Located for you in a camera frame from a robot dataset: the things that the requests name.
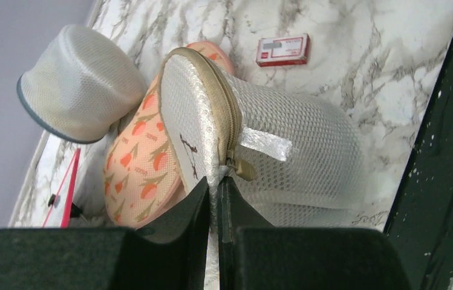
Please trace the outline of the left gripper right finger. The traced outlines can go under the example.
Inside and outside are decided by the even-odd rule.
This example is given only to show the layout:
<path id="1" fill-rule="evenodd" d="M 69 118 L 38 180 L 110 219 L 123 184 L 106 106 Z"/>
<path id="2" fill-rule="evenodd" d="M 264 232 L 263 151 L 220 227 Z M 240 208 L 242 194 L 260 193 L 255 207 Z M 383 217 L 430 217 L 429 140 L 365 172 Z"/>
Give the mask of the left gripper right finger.
<path id="1" fill-rule="evenodd" d="M 218 186 L 221 289 L 409 289 L 396 250 L 366 228 L 275 227 L 241 196 Z"/>

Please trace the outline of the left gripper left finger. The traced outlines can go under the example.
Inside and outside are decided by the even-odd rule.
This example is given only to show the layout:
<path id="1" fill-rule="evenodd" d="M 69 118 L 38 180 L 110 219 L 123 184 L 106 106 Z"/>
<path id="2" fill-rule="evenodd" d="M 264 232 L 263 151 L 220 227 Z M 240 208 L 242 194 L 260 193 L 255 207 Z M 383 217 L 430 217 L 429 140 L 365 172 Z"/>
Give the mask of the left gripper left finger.
<path id="1" fill-rule="evenodd" d="M 209 187 L 146 226 L 0 229 L 0 289 L 203 289 Z"/>

